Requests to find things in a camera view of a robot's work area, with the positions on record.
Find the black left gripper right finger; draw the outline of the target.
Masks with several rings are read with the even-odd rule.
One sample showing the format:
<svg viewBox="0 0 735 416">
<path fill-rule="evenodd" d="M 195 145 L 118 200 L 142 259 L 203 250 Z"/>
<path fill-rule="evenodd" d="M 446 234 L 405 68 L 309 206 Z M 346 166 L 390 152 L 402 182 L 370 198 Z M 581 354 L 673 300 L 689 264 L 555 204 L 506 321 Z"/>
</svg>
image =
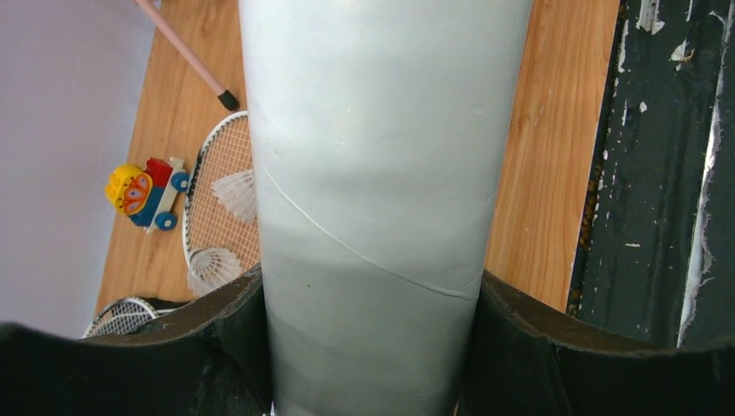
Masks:
<svg viewBox="0 0 735 416">
<path fill-rule="evenodd" d="M 731 415 L 734 342 L 664 348 L 482 276 L 462 415 Z"/>
</svg>

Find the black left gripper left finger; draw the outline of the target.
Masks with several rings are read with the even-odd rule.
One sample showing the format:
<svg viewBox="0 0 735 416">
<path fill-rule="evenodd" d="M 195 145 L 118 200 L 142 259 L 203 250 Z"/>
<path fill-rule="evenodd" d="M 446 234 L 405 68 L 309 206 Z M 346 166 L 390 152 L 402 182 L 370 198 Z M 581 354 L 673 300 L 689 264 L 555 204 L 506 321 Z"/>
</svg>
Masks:
<svg viewBox="0 0 735 416">
<path fill-rule="evenodd" d="M 130 335 L 1 327 L 4 415 L 265 415 L 272 401 L 259 267 Z"/>
</svg>

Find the shuttlecock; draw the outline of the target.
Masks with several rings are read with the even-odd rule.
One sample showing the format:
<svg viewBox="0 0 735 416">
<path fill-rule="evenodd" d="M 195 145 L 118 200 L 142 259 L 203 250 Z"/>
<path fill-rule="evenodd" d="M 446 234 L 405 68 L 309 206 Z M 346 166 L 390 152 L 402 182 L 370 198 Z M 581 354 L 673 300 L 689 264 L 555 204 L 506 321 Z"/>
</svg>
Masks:
<svg viewBox="0 0 735 416">
<path fill-rule="evenodd" d="M 257 190 L 252 169 L 235 172 L 211 184 L 214 196 L 236 219 L 251 223 L 257 215 Z"/>
<path fill-rule="evenodd" d="M 187 284 L 192 293 L 205 296 L 240 277 L 239 258 L 224 248 L 196 250 L 188 261 Z"/>
</svg>

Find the white shuttlecock tube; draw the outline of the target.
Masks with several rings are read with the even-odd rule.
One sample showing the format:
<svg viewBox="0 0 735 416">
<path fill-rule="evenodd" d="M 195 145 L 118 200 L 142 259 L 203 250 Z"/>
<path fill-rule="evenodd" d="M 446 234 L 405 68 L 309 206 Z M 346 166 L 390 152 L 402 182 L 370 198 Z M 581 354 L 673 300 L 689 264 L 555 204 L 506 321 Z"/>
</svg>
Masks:
<svg viewBox="0 0 735 416">
<path fill-rule="evenodd" d="M 449 415 L 529 1 L 238 5 L 279 415 Z"/>
</svg>

